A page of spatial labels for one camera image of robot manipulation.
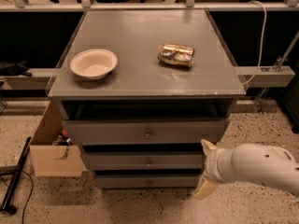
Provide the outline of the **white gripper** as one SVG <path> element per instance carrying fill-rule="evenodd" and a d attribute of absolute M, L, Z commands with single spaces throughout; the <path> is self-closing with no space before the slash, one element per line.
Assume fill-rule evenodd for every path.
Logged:
<path fill-rule="evenodd" d="M 232 149 L 217 148 L 206 139 L 202 139 L 200 143 L 206 155 L 205 171 L 199 179 L 193 196 L 203 200 L 219 187 L 217 183 L 233 183 L 235 171 L 232 166 Z"/>

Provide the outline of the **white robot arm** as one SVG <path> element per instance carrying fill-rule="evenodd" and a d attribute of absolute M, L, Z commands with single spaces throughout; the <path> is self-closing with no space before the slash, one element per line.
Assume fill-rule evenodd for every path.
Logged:
<path fill-rule="evenodd" d="M 242 144 L 226 149 L 205 139 L 201 145 L 206 156 L 205 169 L 195 198 L 203 200 L 219 185 L 234 182 L 249 182 L 299 196 L 299 163 L 285 148 Z"/>

